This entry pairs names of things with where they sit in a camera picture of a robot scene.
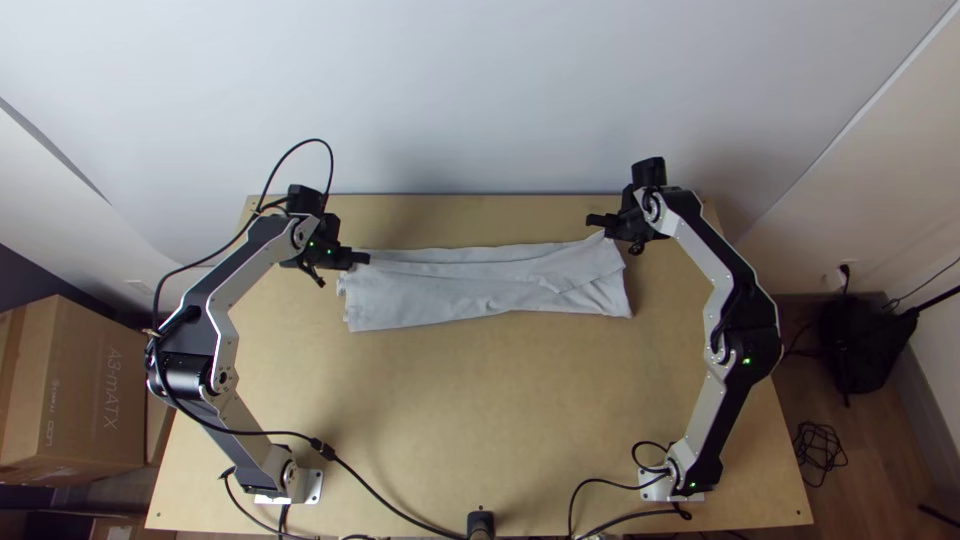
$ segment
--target robotic arm link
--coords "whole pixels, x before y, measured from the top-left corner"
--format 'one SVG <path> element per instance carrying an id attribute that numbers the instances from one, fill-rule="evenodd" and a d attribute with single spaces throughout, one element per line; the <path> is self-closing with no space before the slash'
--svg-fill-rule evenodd
<path id="1" fill-rule="evenodd" d="M 310 441 L 327 459 L 333 450 L 292 432 L 263 432 L 236 392 L 239 336 L 227 313 L 274 264 L 296 267 L 323 286 L 314 268 L 349 269 L 370 257 L 341 246 L 340 220 L 325 212 L 325 196 L 290 186 L 284 215 L 261 215 L 246 241 L 181 299 L 147 347 L 147 386 L 169 405 L 199 421 L 236 465 L 246 493 L 264 504 L 315 504 L 323 474 L 300 469 L 287 446 L 269 434 Z M 683 438 L 673 443 L 657 482 L 644 488 L 651 501 L 703 500 L 723 471 L 720 454 L 750 388 L 780 360 L 777 309 L 752 268 L 704 220 L 691 191 L 666 185 L 662 158 L 633 166 L 633 183 L 616 214 L 590 215 L 609 238 L 631 242 L 639 255 L 647 242 L 673 238 L 713 285 L 703 310 L 707 374 Z M 641 483 L 651 468 L 641 468 Z"/>
<path id="2" fill-rule="evenodd" d="M 703 309 L 706 378 L 683 438 L 670 445 L 664 462 L 640 468 L 640 483 L 651 470 L 668 474 L 642 490 L 646 500 L 703 500 L 720 481 L 720 454 L 754 384 L 780 361 L 777 307 L 757 283 L 753 268 L 703 218 L 703 205 L 685 189 L 666 185 L 663 158 L 633 165 L 633 183 L 623 190 L 616 214 L 587 216 L 587 225 L 605 236 L 631 242 L 639 255 L 647 242 L 673 238 L 710 280 L 713 291 Z"/>
<path id="3" fill-rule="evenodd" d="M 316 504 L 323 474 L 298 470 L 289 447 L 272 444 L 236 392 L 239 335 L 227 312 L 274 264 L 324 285 L 315 267 L 348 269 L 370 256 L 341 246 L 340 220 L 319 192 L 293 185 L 284 215 L 261 215 L 247 239 L 188 290 L 147 347 L 147 387 L 195 417 L 236 465 L 247 493 L 263 504 Z M 332 450 L 311 441 L 321 454 Z"/>

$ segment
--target box label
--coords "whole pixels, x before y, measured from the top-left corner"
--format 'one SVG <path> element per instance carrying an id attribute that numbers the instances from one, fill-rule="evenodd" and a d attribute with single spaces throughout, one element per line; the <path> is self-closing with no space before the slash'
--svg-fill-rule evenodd
<path id="1" fill-rule="evenodd" d="M 120 393 L 119 377 L 120 370 L 123 368 L 121 360 L 123 355 L 113 346 L 109 346 L 109 352 L 106 357 L 106 367 L 104 370 L 104 402 L 103 402 L 103 429 L 112 429 L 120 431 Z"/>

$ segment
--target cardboard box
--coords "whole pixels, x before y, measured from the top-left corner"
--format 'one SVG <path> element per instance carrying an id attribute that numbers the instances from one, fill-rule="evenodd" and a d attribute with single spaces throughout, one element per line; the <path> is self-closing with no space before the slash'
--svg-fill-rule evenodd
<path id="1" fill-rule="evenodd" d="M 146 463 L 150 467 L 159 467 L 163 461 L 163 452 L 167 448 L 167 439 L 170 437 L 176 412 L 176 409 L 147 392 Z"/>
<path id="2" fill-rule="evenodd" d="M 63 297 L 0 314 L 0 482 L 143 466 L 146 337 Z"/>
<path id="3" fill-rule="evenodd" d="M 24 540 L 174 540 L 176 531 L 144 527 L 144 516 L 87 512 L 30 512 Z"/>

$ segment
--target black joint housing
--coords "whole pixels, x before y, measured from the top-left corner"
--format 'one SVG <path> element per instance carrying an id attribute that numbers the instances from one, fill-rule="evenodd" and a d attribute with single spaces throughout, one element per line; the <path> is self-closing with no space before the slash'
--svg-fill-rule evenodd
<path id="1" fill-rule="evenodd" d="M 662 157 L 647 158 L 630 167 L 635 187 L 662 187 L 667 185 L 667 162 Z"/>

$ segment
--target white cloth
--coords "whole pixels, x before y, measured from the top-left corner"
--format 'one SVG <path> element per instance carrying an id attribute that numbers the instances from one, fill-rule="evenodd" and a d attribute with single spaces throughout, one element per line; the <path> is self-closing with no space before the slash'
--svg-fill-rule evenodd
<path id="1" fill-rule="evenodd" d="M 625 267 L 613 240 L 370 253 L 340 274 L 351 332 L 556 311 L 629 318 Z"/>

